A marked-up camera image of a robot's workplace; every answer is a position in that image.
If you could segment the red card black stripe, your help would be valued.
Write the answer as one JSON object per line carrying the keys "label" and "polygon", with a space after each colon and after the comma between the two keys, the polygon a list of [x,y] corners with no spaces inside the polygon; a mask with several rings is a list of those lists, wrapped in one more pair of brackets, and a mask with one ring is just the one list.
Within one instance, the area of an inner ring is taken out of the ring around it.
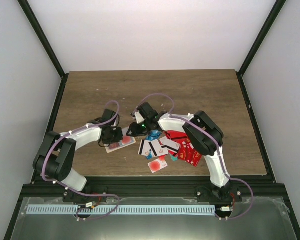
{"label": "red card black stripe", "polygon": [[109,150],[113,150],[113,149],[116,149],[116,148],[119,148],[120,147],[120,143],[119,142],[116,142],[116,143],[112,143],[111,145],[109,145]]}

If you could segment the red card gold vip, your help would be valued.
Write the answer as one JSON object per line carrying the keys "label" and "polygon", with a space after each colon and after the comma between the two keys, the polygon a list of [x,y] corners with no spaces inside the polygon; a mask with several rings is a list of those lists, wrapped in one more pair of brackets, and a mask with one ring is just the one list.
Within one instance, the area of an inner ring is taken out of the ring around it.
{"label": "red card gold vip", "polygon": [[185,161],[194,167],[196,167],[199,164],[201,158],[202,155],[199,152],[197,152],[195,149],[186,151]]}

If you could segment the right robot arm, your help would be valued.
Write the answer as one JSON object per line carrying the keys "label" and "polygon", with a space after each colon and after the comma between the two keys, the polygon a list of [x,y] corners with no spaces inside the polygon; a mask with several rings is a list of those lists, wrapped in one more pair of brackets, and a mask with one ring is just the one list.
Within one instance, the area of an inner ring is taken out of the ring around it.
{"label": "right robot arm", "polygon": [[154,130],[185,133],[190,144],[206,161],[213,198],[222,202],[230,196],[231,180],[223,156],[224,133],[205,112],[187,115],[175,115],[166,111],[158,113],[148,102],[144,102],[131,116],[135,120],[129,126],[133,137]]}

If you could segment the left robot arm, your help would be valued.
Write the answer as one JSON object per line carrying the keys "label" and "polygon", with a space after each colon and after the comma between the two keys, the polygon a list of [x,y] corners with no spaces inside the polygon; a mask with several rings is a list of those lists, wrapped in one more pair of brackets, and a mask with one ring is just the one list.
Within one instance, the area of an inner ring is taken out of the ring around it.
{"label": "left robot arm", "polygon": [[73,191],[79,201],[87,202],[92,189],[86,185],[87,179],[73,169],[75,153],[94,142],[104,146],[120,142],[123,132],[119,123],[119,114],[105,109],[101,117],[80,128],[63,133],[48,132],[33,161],[33,169],[43,180],[58,183]]}

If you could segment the beige leather card holder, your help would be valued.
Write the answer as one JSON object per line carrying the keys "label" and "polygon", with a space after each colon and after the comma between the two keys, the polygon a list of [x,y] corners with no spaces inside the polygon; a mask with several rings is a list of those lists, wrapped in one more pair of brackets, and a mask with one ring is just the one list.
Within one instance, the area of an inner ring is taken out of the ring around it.
{"label": "beige leather card holder", "polygon": [[123,138],[119,142],[111,143],[108,147],[105,148],[106,152],[112,153],[114,151],[120,150],[122,148],[131,146],[136,143],[136,139],[132,136],[127,136],[127,132],[129,127],[125,127],[122,129]]}

